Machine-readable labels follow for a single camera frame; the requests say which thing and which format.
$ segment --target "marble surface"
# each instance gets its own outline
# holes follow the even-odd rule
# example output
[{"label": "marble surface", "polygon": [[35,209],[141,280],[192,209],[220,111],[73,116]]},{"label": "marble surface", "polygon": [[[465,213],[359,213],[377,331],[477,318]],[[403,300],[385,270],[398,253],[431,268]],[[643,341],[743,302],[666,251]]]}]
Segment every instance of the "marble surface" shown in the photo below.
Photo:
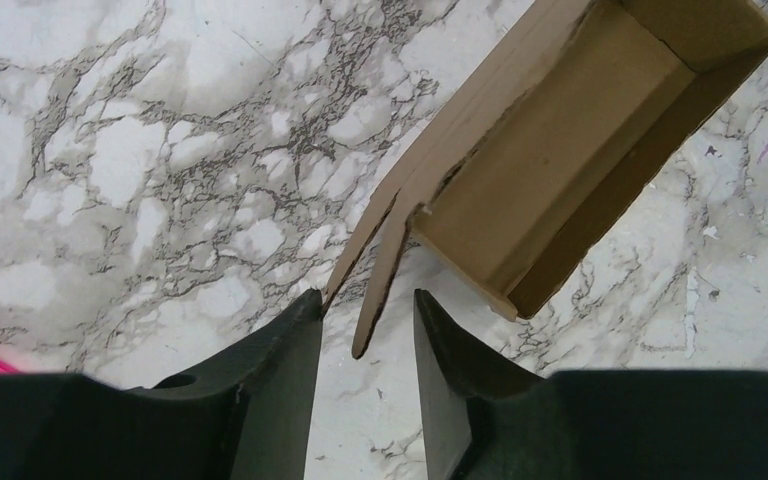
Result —
[{"label": "marble surface", "polygon": [[[0,357],[152,385],[324,285],[376,182],[530,3],[0,0]],[[417,287],[541,374],[768,370],[768,61],[531,322],[414,247],[354,361],[371,255],[326,320],[310,479],[425,478]]]}]

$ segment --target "gray marble veining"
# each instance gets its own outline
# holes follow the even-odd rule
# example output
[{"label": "gray marble veining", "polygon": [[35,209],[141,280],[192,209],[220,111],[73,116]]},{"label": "gray marble veining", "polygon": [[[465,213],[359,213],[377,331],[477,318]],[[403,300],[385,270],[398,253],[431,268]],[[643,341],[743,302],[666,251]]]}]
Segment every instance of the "gray marble veining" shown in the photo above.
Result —
[{"label": "gray marble veining", "polygon": [[[324,285],[376,183],[530,0],[0,1],[0,357],[150,385]],[[768,13],[768,1],[759,4]],[[411,295],[539,373],[768,369],[768,61],[530,322],[411,248],[309,478],[424,478]]]}]

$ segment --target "black plastic part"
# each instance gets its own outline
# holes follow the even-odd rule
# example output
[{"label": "black plastic part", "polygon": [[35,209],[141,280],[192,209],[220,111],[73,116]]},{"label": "black plastic part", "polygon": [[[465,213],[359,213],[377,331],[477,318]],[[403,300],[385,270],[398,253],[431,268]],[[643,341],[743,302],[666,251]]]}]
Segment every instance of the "black plastic part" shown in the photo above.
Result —
[{"label": "black plastic part", "polygon": [[153,389],[0,375],[0,479],[302,479],[321,314],[310,290]]},{"label": "black plastic part", "polygon": [[768,479],[768,373],[539,381],[415,294],[429,480]]}]

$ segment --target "open cardboard box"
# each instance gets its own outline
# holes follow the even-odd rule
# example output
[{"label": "open cardboard box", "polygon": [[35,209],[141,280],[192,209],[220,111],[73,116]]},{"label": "open cardboard box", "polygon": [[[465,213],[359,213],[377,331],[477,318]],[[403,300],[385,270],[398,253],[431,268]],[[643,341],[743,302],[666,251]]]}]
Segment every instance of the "open cardboard box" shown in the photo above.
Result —
[{"label": "open cardboard box", "polygon": [[768,55],[750,0],[536,0],[373,193],[326,308],[387,218],[352,354],[409,235],[513,320],[533,316]]}]

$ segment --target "box side wall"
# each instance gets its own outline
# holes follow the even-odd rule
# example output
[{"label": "box side wall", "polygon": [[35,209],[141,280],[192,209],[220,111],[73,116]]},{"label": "box side wall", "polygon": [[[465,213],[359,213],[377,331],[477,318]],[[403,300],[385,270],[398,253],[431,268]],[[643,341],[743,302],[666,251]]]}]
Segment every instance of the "box side wall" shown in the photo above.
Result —
[{"label": "box side wall", "polygon": [[455,274],[460,277],[464,283],[469,285],[474,292],[478,293],[478,295],[480,295],[481,298],[487,302],[487,305],[490,306],[490,309],[493,310],[497,315],[509,321],[516,320],[518,315],[517,308],[508,299],[508,297],[499,292],[498,289],[491,287],[481,280],[476,280],[461,270],[457,263],[453,262],[451,258],[447,257],[445,252],[440,251],[437,246],[434,245],[434,242],[431,242],[429,239],[425,238],[421,231],[414,230],[413,235],[417,240],[419,240],[419,243],[421,243],[422,246],[434,252],[434,255],[437,258],[443,261],[443,263],[445,263],[449,269],[455,272]]},{"label": "box side wall", "polygon": [[534,316],[563,285],[587,250],[625,212],[671,154],[696,131],[768,55],[768,38],[755,52],[700,75],[640,139],[549,243],[508,295],[519,316]]}]

